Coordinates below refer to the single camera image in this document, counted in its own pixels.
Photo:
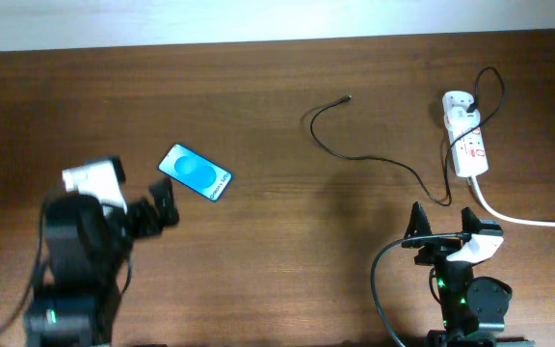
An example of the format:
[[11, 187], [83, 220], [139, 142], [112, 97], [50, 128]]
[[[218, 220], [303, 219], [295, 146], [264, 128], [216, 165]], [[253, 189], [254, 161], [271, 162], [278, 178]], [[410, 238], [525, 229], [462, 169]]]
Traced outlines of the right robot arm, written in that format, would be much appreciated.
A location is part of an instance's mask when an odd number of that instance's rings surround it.
[[417, 249], [414, 263], [432, 268], [429, 276], [437, 288], [442, 331], [430, 331], [426, 346], [494, 346], [505, 330], [504, 316], [513, 289], [505, 282], [478, 277], [473, 267], [489, 260], [504, 241], [504, 232], [492, 220], [462, 210], [462, 230], [455, 236], [434, 234], [422, 205], [414, 203], [404, 246]]

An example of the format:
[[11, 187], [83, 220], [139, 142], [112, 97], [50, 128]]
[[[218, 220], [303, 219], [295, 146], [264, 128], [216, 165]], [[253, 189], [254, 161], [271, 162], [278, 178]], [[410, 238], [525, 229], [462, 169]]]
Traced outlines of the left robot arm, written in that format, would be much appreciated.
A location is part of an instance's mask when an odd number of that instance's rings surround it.
[[38, 267], [33, 299], [23, 315], [27, 345], [111, 344], [127, 289], [118, 285], [119, 269], [131, 263], [134, 242], [179, 222], [171, 180], [165, 177], [148, 191], [152, 200], [127, 208], [79, 193], [47, 205], [48, 257]]

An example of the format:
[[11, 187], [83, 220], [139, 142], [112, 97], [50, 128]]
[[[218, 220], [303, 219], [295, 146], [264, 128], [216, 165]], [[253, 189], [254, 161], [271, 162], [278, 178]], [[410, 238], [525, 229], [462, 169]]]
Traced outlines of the blue Samsung Galaxy smartphone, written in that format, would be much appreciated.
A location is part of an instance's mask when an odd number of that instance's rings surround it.
[[231, 172], [181, 144], [175, 144], [166, 153], [158, 169], [212, 201], [221, 197], [233, 177]]

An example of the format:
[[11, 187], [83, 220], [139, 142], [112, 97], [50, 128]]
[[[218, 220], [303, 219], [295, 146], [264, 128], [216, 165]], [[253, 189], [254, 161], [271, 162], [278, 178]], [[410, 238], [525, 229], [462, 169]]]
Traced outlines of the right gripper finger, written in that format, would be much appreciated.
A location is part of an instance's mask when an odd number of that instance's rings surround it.
[[432, 234], [431, 226], [423, 206], [420, 202], [416, 201], [411, 207], [410, 221], [404, 238], [411, 239], [419, 236], [431, 236]]
[[469, 207], [461, 211], [462, 233], [478, 234], [482, 229], [482, 222], [476, 217]]

